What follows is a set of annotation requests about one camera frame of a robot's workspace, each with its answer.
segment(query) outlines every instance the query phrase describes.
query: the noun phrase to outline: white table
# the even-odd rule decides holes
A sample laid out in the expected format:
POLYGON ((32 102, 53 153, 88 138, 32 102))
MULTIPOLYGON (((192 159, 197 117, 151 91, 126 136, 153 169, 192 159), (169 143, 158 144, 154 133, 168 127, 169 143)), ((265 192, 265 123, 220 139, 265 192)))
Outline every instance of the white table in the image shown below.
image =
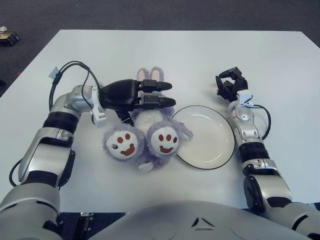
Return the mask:
MULTIPOLYGON (((135 79, 141 67, 159 66, 173 85, 165 94, 176 99, 176 111, 204 105, 224 116, 228 102, 216 96, 214 77, 238 66, 254 103, 271 113, 265 146, 293 201, 320 202, 320 49, 301 32, 283 31, 59 31, 0 99, 0 199, 12 188, 10 169, 47 118, 48 75, 71 60, 90 66, 104 85, 135 79)), ((85 76, 80 68, 68 70, 55 98, 85 76)), ((265 114, 257 110, 255 115, 263 133, 265 114)), ((73 172, 60 191, 62 212, 129 212, 172 200, 247 207, 237 151, 215 170, 194 169, 174 157, 164 168, 142 174, 103 152, 104 132, 119 121, 112 111, 107 116, 103 128, 93 126, 89 114, 78 124, 73 172)))

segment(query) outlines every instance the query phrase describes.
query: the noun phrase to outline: stuffed bunny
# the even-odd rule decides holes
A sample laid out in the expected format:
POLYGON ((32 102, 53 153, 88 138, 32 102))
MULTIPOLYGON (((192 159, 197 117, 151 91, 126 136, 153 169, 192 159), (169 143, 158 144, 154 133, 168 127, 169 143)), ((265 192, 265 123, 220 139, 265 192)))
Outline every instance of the stuffed bunny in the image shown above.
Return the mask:
MULTIPOLYGON (((154 67, 151 73, 142 68, 137 73, 137 79, 163 82, 164 72, 159 67, 154 67)), ((164 96, 159 92, 151 94, 164 96)), ((134 127, 122 123, 106 132, 104 150, 119 162, 135 163, 141 172, 161 168, 177 154, 183 134, 190 139, 193 137, 183 123, 171 118, 173 113, 173 107, 134 110, 131 114, 134 127)))

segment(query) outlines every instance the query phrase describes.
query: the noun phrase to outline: paw print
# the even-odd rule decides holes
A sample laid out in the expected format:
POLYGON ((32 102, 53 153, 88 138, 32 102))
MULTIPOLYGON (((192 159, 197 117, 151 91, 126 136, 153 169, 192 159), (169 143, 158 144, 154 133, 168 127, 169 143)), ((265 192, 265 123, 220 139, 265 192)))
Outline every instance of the paw print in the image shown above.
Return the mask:
POLYGON ((137 153, 138 139, 130 131, 116 131, 105 142, 105 146, 116 159, 127 160, 137 153))
POLYGON ((151 146, 158 154, 172 154, 179 146, 178 134, 170 126, 162 127, 152 134, 151 146))

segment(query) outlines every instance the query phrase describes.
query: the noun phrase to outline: white plate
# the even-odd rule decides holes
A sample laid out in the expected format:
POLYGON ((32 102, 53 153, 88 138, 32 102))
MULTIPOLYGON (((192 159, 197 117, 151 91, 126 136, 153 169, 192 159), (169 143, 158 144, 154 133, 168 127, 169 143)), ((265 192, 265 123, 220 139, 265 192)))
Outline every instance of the white plate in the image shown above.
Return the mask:
POLYGON ((177 155, 192 167, 211 170, 224 165, 235 149, 235 138, 227 120, 205 106, 187 106, 173 117, 194 134, 191 141, 183 141, 177 155))

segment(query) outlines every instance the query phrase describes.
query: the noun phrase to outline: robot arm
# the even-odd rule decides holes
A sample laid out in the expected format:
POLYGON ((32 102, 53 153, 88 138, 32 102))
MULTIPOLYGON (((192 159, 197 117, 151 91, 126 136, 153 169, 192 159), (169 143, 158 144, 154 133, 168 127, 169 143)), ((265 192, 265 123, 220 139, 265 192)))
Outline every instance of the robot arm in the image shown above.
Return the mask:
POLYGON ((140 90, 152 92, 171 87, 166 82, 129 79, 114 82, 100 91, 96 85, 78 85, 60 96, 21 160, 20 184, 0 204, 1 239, 61 240, 58 188, 71 176, 76 156, 71 147, 81 114, 92 111, 93 121, 100 127, 106 121, 106 108, 126 113, 136 108, 173 106, 176 102, 171 98, 138 97, 140 90))
POLYGON ((248 207, 278 224, 312 238, 320 236, 320 212, 292 202, 291 191, 275 162, 270 159, 254 123, 253 95, 241 71, 235 67, 216 76, 218 95, 230 101, 229 112, 242 160, 244 193, 248 207), (232 78, 234 84, 221 78, 232 78))

